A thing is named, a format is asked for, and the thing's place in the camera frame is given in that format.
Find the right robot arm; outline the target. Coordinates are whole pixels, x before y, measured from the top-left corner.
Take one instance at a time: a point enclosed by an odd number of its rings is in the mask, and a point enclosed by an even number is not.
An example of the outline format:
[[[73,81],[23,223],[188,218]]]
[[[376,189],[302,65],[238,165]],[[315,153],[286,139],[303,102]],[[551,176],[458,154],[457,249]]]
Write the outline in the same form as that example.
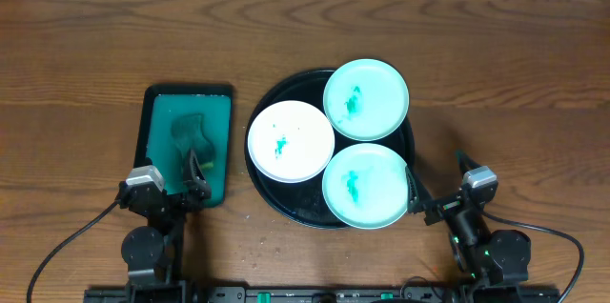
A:
[[[531,240],[516,230],[489,230],[483,208],[496,194],[497,175],[463,152],[457,154],[457,161],[462,175],[458,191],[437,199],[406,169],[408,212],[422,212],[428,226],[444,222],[458,267],[473,276],[469,284],[433,287],[431,294],[441,302],[520,302],[519,283],[528,279]]]

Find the white plate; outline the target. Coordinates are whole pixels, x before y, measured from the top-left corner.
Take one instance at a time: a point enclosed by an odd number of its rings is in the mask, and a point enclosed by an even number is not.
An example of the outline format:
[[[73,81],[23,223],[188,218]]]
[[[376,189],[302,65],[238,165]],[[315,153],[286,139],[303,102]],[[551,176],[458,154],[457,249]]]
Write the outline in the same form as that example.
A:
[[[274,181],[293,184],[325,169],[335,151],[335,134],[320,109],[288,100],[272,104],[255,117],[246,145],[260,172]]]

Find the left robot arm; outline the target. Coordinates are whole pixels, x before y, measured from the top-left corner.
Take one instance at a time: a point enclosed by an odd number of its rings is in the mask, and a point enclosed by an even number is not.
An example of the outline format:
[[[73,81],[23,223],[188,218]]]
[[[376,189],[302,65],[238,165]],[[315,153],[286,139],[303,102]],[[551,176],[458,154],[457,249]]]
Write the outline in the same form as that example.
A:
[[[186,190],[169,194],[159,169],[134,168],[119,184],[118,206],[147,219],[124,238],[121,255],[128,266],[129,302],[196,302],[198,288],[182,277],[184,227],[187,215],[203,210],[212,189],[190,149],[180,166]]]

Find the green yellow sponge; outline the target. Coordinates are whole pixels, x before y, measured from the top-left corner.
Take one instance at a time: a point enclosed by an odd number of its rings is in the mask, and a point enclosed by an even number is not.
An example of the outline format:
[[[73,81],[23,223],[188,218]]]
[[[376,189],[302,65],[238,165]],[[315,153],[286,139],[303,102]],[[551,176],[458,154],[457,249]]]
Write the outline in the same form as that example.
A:
[[[175,118],[171,125],[171,136],[182,158],[185,158],[190,151],[194,151],[202,171],[214,166],[215,149],[213,143],[204,135],[202,113]]]

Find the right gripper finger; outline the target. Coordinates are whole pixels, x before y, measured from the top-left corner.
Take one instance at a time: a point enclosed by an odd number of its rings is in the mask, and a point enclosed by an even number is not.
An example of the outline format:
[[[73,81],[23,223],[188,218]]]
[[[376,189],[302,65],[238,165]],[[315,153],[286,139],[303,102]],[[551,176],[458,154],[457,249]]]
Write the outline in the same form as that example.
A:
[[[459,170],[462,174],[480,168],[480,164],[473,160],[462,150],[456,151],[456,157],[458,161]]]
[[[425,212],[432,201],[431,194],[409,165],[405,167],[405,173],[409,187],[408,212]]]

